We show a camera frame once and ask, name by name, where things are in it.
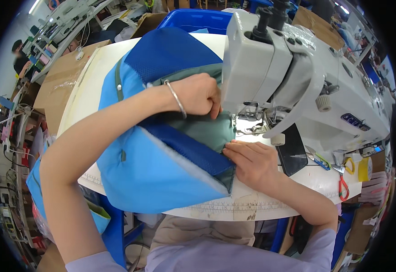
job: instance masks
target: silver bangle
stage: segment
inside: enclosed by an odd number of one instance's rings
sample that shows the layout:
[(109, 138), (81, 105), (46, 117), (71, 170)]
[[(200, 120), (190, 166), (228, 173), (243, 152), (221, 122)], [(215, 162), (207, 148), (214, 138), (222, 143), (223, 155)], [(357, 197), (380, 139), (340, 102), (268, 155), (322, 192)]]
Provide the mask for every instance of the silver bangle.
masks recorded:
[(169, 88), (169, 90), (171, 90), (171, 93), (172, 93), (172, 95), (174, 96), (175, 100), (177, 101), (177, 104), (178, 104), (178, 106), (180, 107), (180, 111), (181, 111), (181, 113), (183, 114), (183, 119), (186, 119), (186, 117), (187, 117), (188, 115), (186, 114), (186, 111), (184, 110), (183, 105), (181, 104), (181, 102), (180, 102), (180, 100), (179, 100), (177, 94), (175, 93), (174, 89), (171, 87), (171, 84), (169, 84), (169, 80), (166, 79), (166, 80), (163, 82), (163, 84), (164, 84), (164, 85), (167, 85), (168, 88)]

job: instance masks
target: yellow tape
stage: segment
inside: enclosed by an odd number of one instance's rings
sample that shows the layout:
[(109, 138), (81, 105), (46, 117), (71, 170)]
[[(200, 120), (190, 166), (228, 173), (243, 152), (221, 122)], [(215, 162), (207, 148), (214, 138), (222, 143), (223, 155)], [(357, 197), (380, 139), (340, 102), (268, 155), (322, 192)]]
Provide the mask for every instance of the yellow tape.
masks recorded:
[(358, 164), (358, 181), (368, 182), (372, 177), (372, 159), (363, 158)]

